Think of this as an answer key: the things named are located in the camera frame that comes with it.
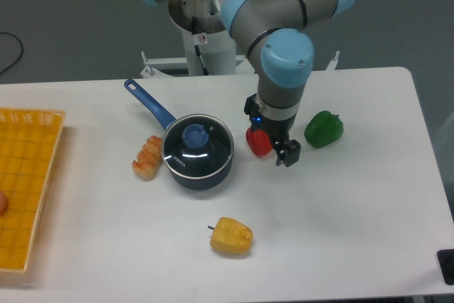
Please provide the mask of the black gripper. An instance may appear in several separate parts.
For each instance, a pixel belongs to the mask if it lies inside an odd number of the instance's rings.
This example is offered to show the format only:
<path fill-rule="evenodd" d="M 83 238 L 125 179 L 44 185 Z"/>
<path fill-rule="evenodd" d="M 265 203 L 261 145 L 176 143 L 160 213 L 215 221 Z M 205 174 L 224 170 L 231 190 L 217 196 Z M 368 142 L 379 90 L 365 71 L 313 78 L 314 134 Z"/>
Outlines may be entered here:
<path fill-rule="evenodd" d="M 249 116 L 252 131 L 261 130 L 272 141 L 277 156 L 276 166 L 290 167 L 299 161 L 301 144 L 297 140 L 289 139 L 297 105 L 276 108 L 266 104 L 258 94 L 254 94 L 246 99 L 244 112 Z"/>

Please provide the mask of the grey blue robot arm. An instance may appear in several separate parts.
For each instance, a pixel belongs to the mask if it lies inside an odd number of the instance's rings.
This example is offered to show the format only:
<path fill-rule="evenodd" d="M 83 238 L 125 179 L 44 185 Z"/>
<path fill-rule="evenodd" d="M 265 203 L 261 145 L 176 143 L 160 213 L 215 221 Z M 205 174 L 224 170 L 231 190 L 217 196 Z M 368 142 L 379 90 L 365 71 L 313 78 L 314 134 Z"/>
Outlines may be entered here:
<path fill-rule="evenodd" d="M 253 129 L 267 134 L 277 163 L 291 166 L 301 146 L 289 137 L 309 75 L 314 46 L 304 29 L 348 10 L 355 0 L 143 0 L 166 1 L 180 30 L 191 76 L 225 75 L 242 52 L 258 74 L 245 103 Z"/>

